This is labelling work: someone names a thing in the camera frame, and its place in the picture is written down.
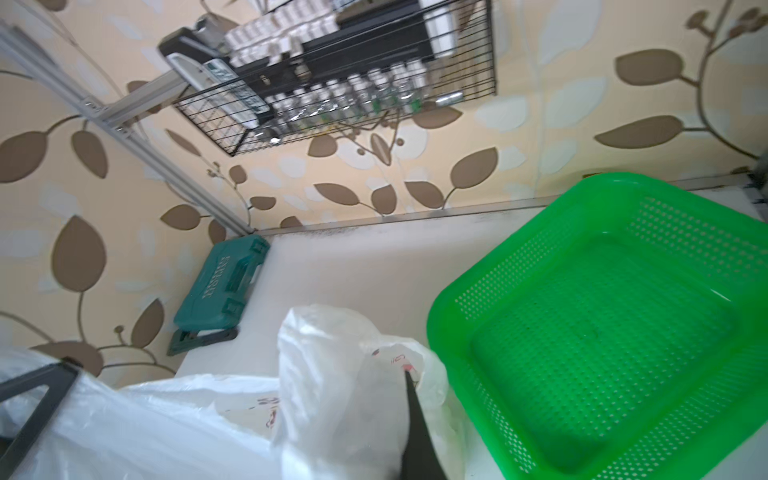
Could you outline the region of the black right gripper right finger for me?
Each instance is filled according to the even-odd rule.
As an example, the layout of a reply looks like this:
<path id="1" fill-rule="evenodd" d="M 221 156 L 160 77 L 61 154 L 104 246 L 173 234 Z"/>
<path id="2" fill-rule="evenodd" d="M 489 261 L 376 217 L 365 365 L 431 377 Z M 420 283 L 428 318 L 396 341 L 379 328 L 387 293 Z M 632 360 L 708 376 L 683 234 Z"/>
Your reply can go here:
<path id="1" fill-rule="evenodd" d="M 427 423 L 418 400 L 414 381 L 405 372 L 409 410 L 409 430 L 402 455 L 401 480 L 446 480 L 430 439 Z"/>

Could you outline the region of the white printed plastic bag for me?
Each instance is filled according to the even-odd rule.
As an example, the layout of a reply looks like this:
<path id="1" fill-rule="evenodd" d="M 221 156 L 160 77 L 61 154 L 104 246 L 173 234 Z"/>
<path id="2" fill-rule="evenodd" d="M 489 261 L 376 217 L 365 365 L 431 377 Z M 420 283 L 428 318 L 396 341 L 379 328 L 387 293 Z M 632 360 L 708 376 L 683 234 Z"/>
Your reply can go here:
<path id="1" fill-rule="evenodd" d="M 446 369 L 412 338 L 348 309 L 292 308 L 274 377 L 198 374 L 112 389 L 80 368 L 56 416 L 10 479 L 400 479 L 414 381 L 447 479 L 465 475 Z M 1 383 L 58 363 L 1 354 Z M 1 404 L 14 433 L 37 393 Z"/>

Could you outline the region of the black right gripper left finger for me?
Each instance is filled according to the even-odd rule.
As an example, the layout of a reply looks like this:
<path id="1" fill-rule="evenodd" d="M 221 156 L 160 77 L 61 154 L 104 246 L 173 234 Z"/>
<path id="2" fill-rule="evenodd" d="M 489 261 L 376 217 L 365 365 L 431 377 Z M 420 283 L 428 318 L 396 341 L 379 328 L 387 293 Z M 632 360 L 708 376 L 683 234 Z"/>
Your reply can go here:
<path id="1" fill-rule="evenodd" d="M 45 365 L 1 383 L 1 404 L 37 393 L 32 410 L 10 435 L 1 434 L 1 478 L 10 479 L 56 416 L 80 376 L 78 364 L 66 361 Z"/>

